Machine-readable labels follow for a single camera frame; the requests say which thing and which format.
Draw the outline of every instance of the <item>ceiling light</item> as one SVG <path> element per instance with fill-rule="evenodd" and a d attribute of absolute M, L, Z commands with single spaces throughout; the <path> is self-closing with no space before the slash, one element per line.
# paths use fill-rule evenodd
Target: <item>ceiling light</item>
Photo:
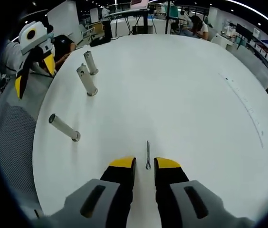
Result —
<path fill-rule="evenodd" d="M 262 16 L 263 18 L 265 18 L 266 20 L 268 20 L 268 17 L 266 17 L 264 14 L 258 12 L 257 10 L 255 10 L 255 9 L 249 7 L 249 6 L 244 5 L 243 3 L 239 3 L 239 2 L 234 1 L 234 0 L 226 0 L 226 1 L 233 2 L 233 3 L 235 3 L 235 4 L 238 4 L 238 5 L 240 5 L 240 6 L 243 6 L 243 7 L 247 8 L 247 9 L 249 9 L 249 10 L 252 10 L 253 12 L 259 14 L 260 16 Z"/>

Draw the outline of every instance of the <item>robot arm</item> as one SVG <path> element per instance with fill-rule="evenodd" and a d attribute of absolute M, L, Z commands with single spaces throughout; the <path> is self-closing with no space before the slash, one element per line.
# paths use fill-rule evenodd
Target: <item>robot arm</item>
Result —
<path fill-rule="evenodd" d="M 53 76 L 55 61 L 47 30 L 41 22 L 31 22 L 24 26 L 19 33 L 19 41 L 23 61 L 17 71 L 15 86 L 17 96 L 22 99 L 33 65 L 38 63 L 49 75 Z"/>

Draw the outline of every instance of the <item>desk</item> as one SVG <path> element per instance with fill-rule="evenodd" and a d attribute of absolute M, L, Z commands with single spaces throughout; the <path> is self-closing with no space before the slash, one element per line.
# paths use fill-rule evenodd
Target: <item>desk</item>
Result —
<path fill-rule="evenodd" d="M 93 97 L 76 72 L 87 50 L 99 69 Z M 79 142 L 48 123 L 52 113 L 80 131 Z M 147 140 L 151 159 L 177 161 L 190 180 L 219 195 L 235 216 L 257 219 L 260 208 L 266 209 L 268 95 L 261 84 L 215 44 L 145 34 L 76 50 L 53 80 L 33 147 L 44 213 L 62 209 L 66 196 L 100 178 L 109 162 L 133 155 L 137 167 L 127 227 L 160 227 L 154 167 L 145 169 Z"/>
<path fill-rule="evenodd" d="M 227 49 L 227 46 L 233 45 L 233 43 L 230 40 L 226 39 L 225 37 L 221 36 L 218 33 L 213 37 L 211 42 L 220 45 L 224 49 Z"/>
<path fill-rule="evenodd" d="M 132 31 L 133 26 L 143 26 L 144 25 L 144 19 L 141 16 L 139 18 L 139 21 L 137 23 L 137 20 L 135 17 L 129 17 L 128 21 L 130 24 L 130 29 Z M 156 27 L 156 32 L 157 34 L 164 34 L 165 33 L 165 26 L 166 26 L 166 21 L 165 20 L 160 20 L 160 19 L 155 19 L 153 18 L 153 22 L 152 19 L 148 18 L 148 27 L 152 26 L 152 29 L 148 28 L 148 33 L 151 34 L 155 34 L 155 28 L 154 25 Z M 115 36 L 115 30 L 116 30 L 116 22 L 117 22 L 117 36 Z M 129 32 L 129 28 L 125 22 L 125 18 L 120 18 L 118 20 L 112 20 L 111 21 L 111 30 L 112 30 L 112 35 L 113 37 L 119 37 L 119 36 L 127 36 L 130 32 Z M 170 24 L 168 25 L 168 33 L 170 33 Z"/>

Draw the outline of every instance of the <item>cylindrical peg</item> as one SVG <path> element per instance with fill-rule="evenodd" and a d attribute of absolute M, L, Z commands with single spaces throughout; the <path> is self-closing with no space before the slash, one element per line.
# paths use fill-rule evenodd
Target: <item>cylindrical peg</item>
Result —
<path fill-rule="evenodd" d="M 62 133 L 66 134 L 70 137 L 74 142 L 78 142 L 80 139 L 80 133 L 78 131 L 74 131 L 73 128 L 68 126 L 65 122 L 63 122 L 56 114 L 52 114 L 48 122 L 60 130 Z"/>
<path fill-rule="evenodd" d="M 86 65 L 82 64 L 80 67 L 78 67 L 77 73 L 82 84 L 86 88 L 86 94 L 88 96 L 95 96 L 98 92 L 98 89 L 95 87 Z"/>
<path fill-rule="evenodd" d="M 95 75 L 98 73 L 98 69 L 95 66 L 92 53 L 90 51 L 87 51 L 86 53 L 83 54 L 85 59 L 86 59 L 86 64 L 88 69 L 90 70 L 90 75 Z"/>

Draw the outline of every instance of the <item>black hair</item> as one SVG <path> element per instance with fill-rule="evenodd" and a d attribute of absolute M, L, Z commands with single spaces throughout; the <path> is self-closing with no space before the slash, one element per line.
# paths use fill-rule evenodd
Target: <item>black hair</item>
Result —
<path fill-rule="evenodd" d="M 46 26 L 48 33 L 52 32 L 54 30 L 54 27 L 52 25 Z"/>
<path fill-rule="evenodd" d="M 200 31 L 202 28 L 202 20 L 196 15 L 193 15 L 190 18 L 193 23 L 193 28 L 192 28 L 193 33 Z"/>

